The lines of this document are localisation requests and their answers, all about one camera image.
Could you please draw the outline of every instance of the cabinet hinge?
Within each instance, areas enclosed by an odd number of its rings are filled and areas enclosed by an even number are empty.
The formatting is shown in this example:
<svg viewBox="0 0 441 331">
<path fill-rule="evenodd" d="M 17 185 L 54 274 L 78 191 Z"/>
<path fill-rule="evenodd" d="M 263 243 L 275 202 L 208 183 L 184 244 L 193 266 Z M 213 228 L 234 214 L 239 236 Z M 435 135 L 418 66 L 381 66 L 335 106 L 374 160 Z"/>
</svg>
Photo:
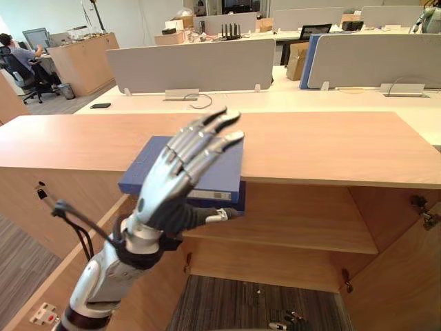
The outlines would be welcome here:
<svg viewBox="0 0 441 331">
<path fill-rule="evenodd" d="M 349 278 L 349 271 L 347 269 L 342 269 L 342 277 L 345 281 L 346 292 L 351 293 L 353 291 L 353 286 L 351 284 L 351 279 Z"/>
<path fill-rule="evenodd" d="M 422 217 L 424 229 L 427 231 L 433 229 L 438 223 L 441 223 L 441 215 L 432 214 L 426 207 L 427 200 L 420 195 L 412 195 L 410 198 L 411 205 L 418 211 Z"/>
<path fill-rule="evenodd" d="M 184 273 L 185 274 L 187 273 L 187 271 L 189 271 L 191 262 L 192 262 L 192 253 L 188 253 L 187 258 L 185 260 L 185 265 L 184 265 Z"/>
</svg>

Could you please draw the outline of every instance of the cardboard box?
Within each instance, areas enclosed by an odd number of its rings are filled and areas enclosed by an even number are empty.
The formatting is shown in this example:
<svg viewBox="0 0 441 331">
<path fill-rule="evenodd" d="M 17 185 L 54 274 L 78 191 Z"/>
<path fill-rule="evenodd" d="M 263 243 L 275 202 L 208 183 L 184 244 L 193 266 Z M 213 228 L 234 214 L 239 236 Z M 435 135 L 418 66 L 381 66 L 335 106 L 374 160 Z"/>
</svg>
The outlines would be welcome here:
<svg viewBox="0 0 441 331">
<path fill-rule="evenodd" d="M 184 32 L 178 31 L 173 34 L 160 34 L 159 36 L 154 36 L 154 40 L 158 46 L 163 45 L 176 45 L 178 43 L 184 42 Z"/>
<path fill-rule="evenodd" d="M 259 32 L 268 32 L 273 30 L 273 19 L 257 20 Z"/>
<path fill-rule="evenodd" d="M 181 19 L 184 25 L 184 29 L 193 28 L 193 16 L 181 16 L 181 17 L 175 17 L 173 20 Z"/>
<path fill-rule="evenodd" d="M 290 45 L 290 54 L 287 65 L 287 77 L 292 81 L 300 81 L 309 43 L 293 43 Z"/>
</svg>

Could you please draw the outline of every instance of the trash can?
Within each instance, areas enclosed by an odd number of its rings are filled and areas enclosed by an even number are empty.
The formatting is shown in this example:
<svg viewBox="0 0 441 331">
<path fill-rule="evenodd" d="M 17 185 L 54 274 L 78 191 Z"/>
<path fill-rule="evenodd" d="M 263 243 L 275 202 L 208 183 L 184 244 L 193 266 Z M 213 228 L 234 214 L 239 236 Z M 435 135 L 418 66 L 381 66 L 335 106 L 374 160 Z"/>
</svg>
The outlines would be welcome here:
<svg viewBox="0 0 441 331">
<path fill-rule="evenodd" d="M 60 89 L 61 94 L 66 98 L 66 100 L 75 98 L 74 91 L 69 83 L 58 85 L 58 89 Z"/>
</svg>

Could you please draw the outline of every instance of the white wall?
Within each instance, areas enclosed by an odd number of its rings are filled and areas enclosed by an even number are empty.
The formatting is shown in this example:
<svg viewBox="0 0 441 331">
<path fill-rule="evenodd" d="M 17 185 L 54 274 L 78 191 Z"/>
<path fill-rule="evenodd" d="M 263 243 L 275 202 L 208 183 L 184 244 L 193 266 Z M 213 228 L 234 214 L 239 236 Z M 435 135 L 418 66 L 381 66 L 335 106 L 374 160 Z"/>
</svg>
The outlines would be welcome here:
<svg viewBox="0 0 441 331">
<path fill-rule="evenodd" d="M 96 14 L 89 10 L 92 4 L 89 0 L 83 3 L 92 25 L 98 28 Z M 147 22 L 145 42 L 139 3 Z M 160 34 L 164 22 L 183 7 L 183 0 L 98 0 L 97 6 L 105 29 L 115 32 L 119 45 L 124 48 L 154 45 L 153 36 Z M 80 0 L 0 0 L 0 15 L 17 41 L 24 40 L 21 33 L 24 30 L 46 28 L 51 33 L 59 33 L 86 24 Z"/>
</svg>

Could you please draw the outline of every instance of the white label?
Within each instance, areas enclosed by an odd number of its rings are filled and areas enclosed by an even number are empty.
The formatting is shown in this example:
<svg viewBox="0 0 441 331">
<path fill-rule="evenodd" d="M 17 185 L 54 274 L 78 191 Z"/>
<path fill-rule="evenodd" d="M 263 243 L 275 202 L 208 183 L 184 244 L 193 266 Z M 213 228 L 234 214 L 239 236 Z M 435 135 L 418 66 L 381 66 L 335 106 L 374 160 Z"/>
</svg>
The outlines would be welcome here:
<svg viewBox="0 0 441 331">
<path fill-rule="evenodd" d="M 189 198 L 196 199 L 213 199 L 213 200 L 223 200 L 223 201 L 231 201 L 232 194 L 229 192 L 219 192 L 219 191 L 201 191 L 201 190 L 192 190 L 188 195 Z"/>
</svg>

